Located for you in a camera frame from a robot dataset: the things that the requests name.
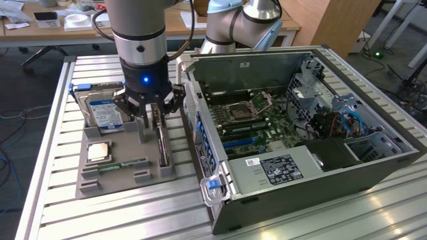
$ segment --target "sticker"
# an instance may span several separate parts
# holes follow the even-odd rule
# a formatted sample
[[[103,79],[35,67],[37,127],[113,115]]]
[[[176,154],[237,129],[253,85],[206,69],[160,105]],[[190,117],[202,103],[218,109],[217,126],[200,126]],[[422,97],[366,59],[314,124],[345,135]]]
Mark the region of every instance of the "sticker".
[[[250,158],[245,160],[245,164],[248,167],[258,165],[260,164],[260,159],[258,158]]]
[[[282,184],[304,177],[290,155],[261,160],[260,165],[272,185]]]
[[[237,128],[237,129],[233,129],[230,132],[240,132],[240,131],[245,131],[245,130],[250,130],[250,127],[242,127],[242,128]]]
[[[47,25],[49,28],[58,28],[61,26],[57,20],[43,21],[43,24]]]
[[[240,68],[248,68],[250,65],[249,62],[240,62]]]
[[[90,101],[89,106],[98,128],[109,130],[121,127],[122,120],[113,100]]]
[[[261,127],[264,127],[264,126],[265,126],[265,123],[261,122],[261,123],[253,124],[253,125],[252,125],[252,128],[256,129],[256,128],[261,128]]]
[[[121,167],[133,166],[134,162],[122,162],[119,163]]]
[[[105,172],[114,171],[114,170],[117,170],[118,168],[119,168],[118,166],[111,166],[111,167],[101,168],[101,169],[98,169],[98,171],[99,171],[101,173],[105,173]]]

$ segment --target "gray floor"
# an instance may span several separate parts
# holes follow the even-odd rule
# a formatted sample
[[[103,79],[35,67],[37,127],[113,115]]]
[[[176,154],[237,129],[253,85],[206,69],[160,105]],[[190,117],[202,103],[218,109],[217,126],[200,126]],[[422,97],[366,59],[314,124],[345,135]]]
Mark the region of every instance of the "gray floor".
[[[381,14],[378,17],[370,19],[365,28],[365,31],[369,34],[373,33],[382,18],[384,15]],[[388,36],[388,33],[394,25],[396,22],[392,22],[388,25],[385,32],[380,36],[380,39],[372,48],[372,51],[380,48],[382,40]],[[402,73],[402,75],[409,75],[413,70],[406,67],[406,64],[425,43],[427,36],[408,28],[392,48],[394,56],[385,54],[380,61],[384,64],[392,65],[394,70]],[[34,53],[38,49],[38,47],[30,47],[29,53]],[[99,51],[91,50],[90,45],[65,46],[63,50],[67,52],[67,54],[77,56],[109,55],[117,53],[111,43],[101,44]],[[57,78],[61,71],[62,57],[57,52],[49,52],[31,64],[35,72],[34,76],[26,76],[21,72],[19,63],[26,59],[27,56],[27,54],[21,54],[15,48],[10,48],[6,55],[0,57],[0,112],[6,110],[27,109],[34,106],[46,105],[51,102]],[[380,67],[377,63],[365,60],[357,54],[350,54],[346,58],[346,61],[362,74]],[[421,78],[425,79],[425,77],[427,69],[424,69],[421,72]],[[369,74],[368,78],[381,88],[389,90],[392,89],[393,83],[398,81],[396,76],[386,75],[386,69]],[[47,109],[33,112],[30,115],[35,116],[45,113],[47,113]],[[19,122],[21,119],[9,121],[9,123]],[[9,240],[14,237],[21,215],[18,208],[21,208],[23,205],[45,124],[46,118],[27,120],[25,123],[25,132],[21,140],[10,148],[3,150],[7,159],[14,164],[15,173],[21,184],[22,197],[13,207],[15,212],[9,212],[0,217],[0,240]],[[14,127],[0,124],[0,140],[7,136],[13,130]],[[5,171],[1,171],[0,180],[3,179],[3,177]],[[0,209],[7,207],[7,205],[14,201],[15,195],[15,183],[13,178],[9,178],[6,184],[0,188]]]

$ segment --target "power supply label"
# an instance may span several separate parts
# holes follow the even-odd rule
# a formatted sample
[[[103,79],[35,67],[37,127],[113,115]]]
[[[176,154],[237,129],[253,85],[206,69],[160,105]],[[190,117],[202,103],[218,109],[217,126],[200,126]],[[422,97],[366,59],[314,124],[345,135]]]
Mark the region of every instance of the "power supply label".
[[[90,101],[89,106],[98,128],[115,129],[122,125],[121,116],[111,100]]]
[[[290,155],[261,160],[260,165],[272,185],[282,184],[304,177]]]

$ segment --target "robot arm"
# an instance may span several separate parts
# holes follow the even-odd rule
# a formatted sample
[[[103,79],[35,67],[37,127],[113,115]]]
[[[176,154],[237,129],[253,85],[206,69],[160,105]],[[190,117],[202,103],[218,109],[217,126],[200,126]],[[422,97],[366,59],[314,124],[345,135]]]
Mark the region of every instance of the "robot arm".
[[[229,53],[238,42],[265,51],[281,29],[278,0],[210,0],[206,10],[205,41],[201,54]]]
[[[184,86],[172,85],[168,61],[185,50],[186,43],[173,56],[166,55],[165,9],[181,0],[105,0],[113,39],[123,73],[123,90],[113,102],[130,116],[143,119],[147,126],[146,104],[156,104],[160,115],[174,113],[185,97]],[[193,0],[192,30],[194,25]],[[208,4],[206,35],[201,53],[234,50],[234,41],[257,50],[266,50],[281,28],[278,0],[210,0]],[[172,100],[165,103],[169,93]]]
[[[177,110],[185,97],[184,87],[172,85],[168,75],[168,62],[177,55],[166,55],[165,9],[178,2],[105,0],[125,80],[123,90],[115,93],[113,102],[130,117],[143,119],[145,127],[145,105],[156,104],[160,114],[165,115]],[[165,103],[170,92],[173,98]]]

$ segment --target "black cable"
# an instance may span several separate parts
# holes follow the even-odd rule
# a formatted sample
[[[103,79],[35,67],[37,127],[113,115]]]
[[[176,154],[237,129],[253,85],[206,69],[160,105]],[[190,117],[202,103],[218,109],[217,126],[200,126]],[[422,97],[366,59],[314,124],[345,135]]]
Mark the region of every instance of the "black cable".
[[[308,133],[308,135],[309,135],[309,134],[312,134],[312,135],[314,135],[314,136],[317,135],[317,133],[314,133],[313,131],[309,131],[308,129],[305,129],[305,128],[294,125],[294,124],[293,124],[293,128],[300,129],[300,130],[304,130],[304,131]]]
[[[400,27],[400,25],[401,25],[402,22],[405,21],[409,13],[412,12],[412,10],[414,9],[414,7],[418,5],[420,2],[421,2],[421,0],[417,0],[416,4],[414,4],[413,7],[410,8],[410,10],[406,12],[406,14],[404,15],[402,19],[398,21],[397,26],[390,30],[390,33],[389,33],[388,37],[385,38],[385,40],[384,40],[382,43],[381,43],[381,47],[382,47],[385,50],[390,51],[390,54],[389,54],[389,55],[394,55],[394,52],[393,52],[388,47],[385,47],[385,42],[386,42],[388,39],[392,37],[393,32],[394,32],[396,29]]]
[[[2,111],[0,113],[0,115],[2,115],[3,113],[9,113],[9,112],[19,112],[19,113],[23,113],[21,110],[7,110],[7,111]],[[21,121],[21,126],[23,126],[25,124],[25,121],[26,121],[26,113],[22,114],[22,121]],[[18,130],[21,129],[21,127],[18,126],[15,128],[15,130],[0,141],[0,145],[18,132]]]
[[[190,6],[190,31],[189,31],[189,36],[188,36],[188,40],[185,41],[184,45],[180,47],[180,49],[177,50],[177,52],[168,57],[168,62],[170,62],[172,60],[177,59],[178,56],[182,54],[182,52],[185,51],[185,49],[189,46],[190,41],[193,40],[193,35],[194,35],[194,25],[196,25],[196,16],[194,16],[194,5],[193,5],[193,0],[189,0],[189,6]]]
[[[107,36],[98,28],[98,26],[95,25],[95,18],[101,15],[106,13],[106,9],[102,9],[101,11],[98,11],[97,13],[94,13],[93,17],[91,17],[91,25],[93,28],[95,30],[95,32],[98,33],[98,35],[101,35],[105,39],[107,39],[109,41],[114,41],[114,38]]]
[[[0,58],[1,58],[3,55],[6,55],[7,51],[9,51],[9,48],[6,47],[3,53],[0,54]]]
[[[19,112],[21,113],[22,111],[21,110],[6,110],[6,111],[2,111],[0,113],[0,115],[2,115],[3,113],[9,113],[9,112]],[[21,126],[25,125],[25,121],[26,121],[26,113],[22,114],[22,121],[19,124]],[[0,141],[0,144],[2,144],[18,132],[19,129],[21,129],[21,127],[17,127],[15,130]],[[0,153],[2,154],[3,158],[7,159],[7,161],[10,161],[6,156],[6,153],[3,152],[3,150],[1,148],[0,148]],[[10,165],[9,164],[3,163],[3,165],[0,168],[0,171],[2,171],[5,169],[5,167],[6,167],[6,174],[5,174],[5,178],[0,182],[0,188],[6,183],[9,176],[10,176]]]
[[[7,156],[6,156],[6,153],[2,151],[2,149],[0,148],[0,153],[2,154],[3,158],[7,159]],[[2,179],[2,181],[0,182],[0,188],[2,187],[2,185],[6,183],[7,179],[9,179],[9,176],[10,176],[10,165],[7,163],[5,163],[6,165],[6,174],[5,174],[5,178]]]
[[[365,36],[365,30],[362,29],[362,40],[364,40],[364,46],[362,46],[362,53],[360,54],[360,56],[362,58],[365,58],[366,60],[380,64],[380,68],[366,72],[362,76],[366,77],[369,74],[382,70],[385,68],[385,65],[380,62],[380,61],[376,61],[374,59],[370,59],[370,49],[369,49],[369,45],[368,45],[368,41],[366,41],[366,36]]]
[[[412,95],[406,94],[409,98],[414,97],[416,94],[422,93],[421,89],[425,91],[425,84],[420,80],[414,80],[413,87],[413,89],[409,87],[406,88],[406,90],[412,92]]]
[[[6,210],[6,213],[18,213],[23,210],[23,208],[10,208]]]
[[[421,113],[424,112],[422,109],[418,109],[417,107],[414,107],[413,105],[410,105],[410,108],[413,108],[414,110],[420,111]]]
[[[398,101],[401,102],[408,102],[406,100],[404,100],[396,93],[393,93],[392,91],[388,91],[386,89],[381,88],[381,87],[376,87],[382,93],[385,94],[392,94],[397,99]]]
[[[278,8],[278,19],[281,18],[282,15],[282,9],[281,9],[281,4],[278,0],[270,0],[273,2],[273,4],[276,5],[276,7]]]

